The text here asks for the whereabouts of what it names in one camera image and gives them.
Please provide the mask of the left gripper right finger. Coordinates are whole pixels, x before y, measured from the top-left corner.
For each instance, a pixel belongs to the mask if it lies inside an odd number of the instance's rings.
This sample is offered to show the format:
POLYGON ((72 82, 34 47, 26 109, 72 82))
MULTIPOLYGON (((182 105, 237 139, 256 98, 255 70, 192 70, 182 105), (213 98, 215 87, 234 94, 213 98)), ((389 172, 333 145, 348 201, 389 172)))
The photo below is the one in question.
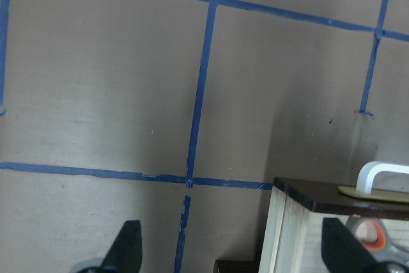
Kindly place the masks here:
POLYGON ((338 218, 324 218, 321 258, 329 272, 366 272, 376 261, 338 218))

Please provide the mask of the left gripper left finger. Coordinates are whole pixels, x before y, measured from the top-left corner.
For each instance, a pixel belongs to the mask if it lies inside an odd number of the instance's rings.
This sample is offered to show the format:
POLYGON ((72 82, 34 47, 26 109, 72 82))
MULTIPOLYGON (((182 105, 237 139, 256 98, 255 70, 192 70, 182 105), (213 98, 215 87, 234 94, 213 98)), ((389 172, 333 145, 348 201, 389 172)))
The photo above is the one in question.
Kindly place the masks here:
POLYGON ((139 220, 124 222, 102 262, 106 272, 139 272, 142 265, 142 236, 139 220))

